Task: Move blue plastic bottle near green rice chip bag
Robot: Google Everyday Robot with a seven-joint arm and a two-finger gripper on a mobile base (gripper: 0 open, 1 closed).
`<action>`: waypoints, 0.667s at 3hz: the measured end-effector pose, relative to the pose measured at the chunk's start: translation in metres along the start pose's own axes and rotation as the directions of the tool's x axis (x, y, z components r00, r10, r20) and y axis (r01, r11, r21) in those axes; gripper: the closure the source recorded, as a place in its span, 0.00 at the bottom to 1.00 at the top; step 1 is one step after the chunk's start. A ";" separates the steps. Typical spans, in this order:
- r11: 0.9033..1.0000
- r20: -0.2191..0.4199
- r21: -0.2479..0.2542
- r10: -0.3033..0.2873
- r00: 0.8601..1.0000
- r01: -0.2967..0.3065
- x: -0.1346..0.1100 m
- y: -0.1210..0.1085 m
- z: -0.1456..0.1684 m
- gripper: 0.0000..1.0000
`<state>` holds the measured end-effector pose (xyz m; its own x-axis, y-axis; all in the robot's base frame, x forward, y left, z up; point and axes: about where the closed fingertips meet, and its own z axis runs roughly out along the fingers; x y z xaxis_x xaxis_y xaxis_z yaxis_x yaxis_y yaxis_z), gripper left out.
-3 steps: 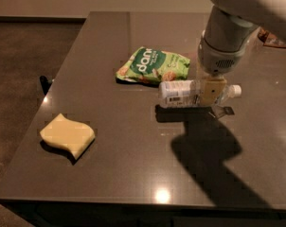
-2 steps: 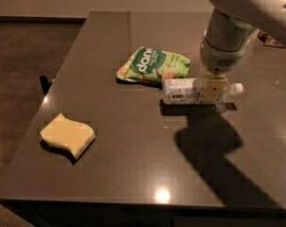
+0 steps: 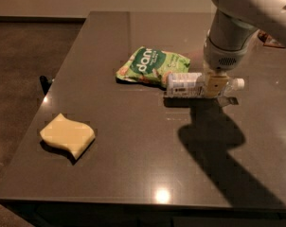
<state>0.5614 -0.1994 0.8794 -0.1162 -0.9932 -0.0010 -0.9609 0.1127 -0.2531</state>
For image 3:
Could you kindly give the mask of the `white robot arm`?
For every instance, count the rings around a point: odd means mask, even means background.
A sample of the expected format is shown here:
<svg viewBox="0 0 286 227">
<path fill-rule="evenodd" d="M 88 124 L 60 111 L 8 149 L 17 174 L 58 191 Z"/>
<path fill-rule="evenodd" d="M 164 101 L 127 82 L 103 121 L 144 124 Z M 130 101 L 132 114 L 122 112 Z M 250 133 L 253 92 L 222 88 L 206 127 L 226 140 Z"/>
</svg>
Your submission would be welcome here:
<svg viewBox="0 0 286 227">
<path fill-rule="evenodd" d="M 286 0 L 211 0 L 217 8 L 204 44 L 205 97 L 217 96 L 257 30 L 286 47 Z"/>
</svg>

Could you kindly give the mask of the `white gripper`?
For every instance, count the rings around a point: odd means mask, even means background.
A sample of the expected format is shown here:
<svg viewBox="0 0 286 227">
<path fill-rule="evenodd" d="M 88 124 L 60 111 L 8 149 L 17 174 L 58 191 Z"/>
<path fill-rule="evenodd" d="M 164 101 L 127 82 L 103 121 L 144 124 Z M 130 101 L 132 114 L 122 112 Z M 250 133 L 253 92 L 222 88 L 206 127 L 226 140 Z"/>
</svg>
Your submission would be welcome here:
<svg viewBox="0 0 286 227">
<path fill-rule="evenodd" d="M 228 51 L 220 49 L 210 38 L 204 43 L 204 61 L 207 67 L 213 71 L 230 71 L 238 66 L 246 49 Z M 208 73 L 206 75 L 205 97 L 216 97 L 229 81 L 227 74 Z"/>
</svg>

